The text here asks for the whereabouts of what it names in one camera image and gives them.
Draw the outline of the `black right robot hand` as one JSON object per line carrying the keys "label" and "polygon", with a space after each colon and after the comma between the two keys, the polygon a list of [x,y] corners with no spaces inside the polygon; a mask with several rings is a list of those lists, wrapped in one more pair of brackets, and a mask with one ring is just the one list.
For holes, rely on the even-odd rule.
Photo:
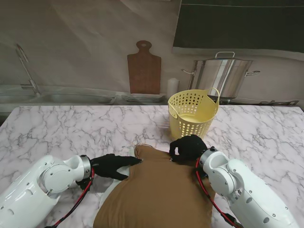
{"label": "black right robot hand", "polygon": [[192,166],[206,150],[203,140],[192,134],[171,142],[169,155],[174,163]]}

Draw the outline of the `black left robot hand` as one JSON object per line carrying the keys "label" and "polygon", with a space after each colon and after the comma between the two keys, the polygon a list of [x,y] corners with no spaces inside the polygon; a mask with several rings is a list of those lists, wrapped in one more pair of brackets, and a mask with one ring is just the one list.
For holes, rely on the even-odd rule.
{"label": "black left robot hand", "polygon": [[127,179],[128,176],[119,173],[117,171],[118,169],[121,167],[137,165],[141,162],[141,159],[133,156],[119,156],[114,154],[106,154],[90,161],[91,167],[98,176],[119,181]]}

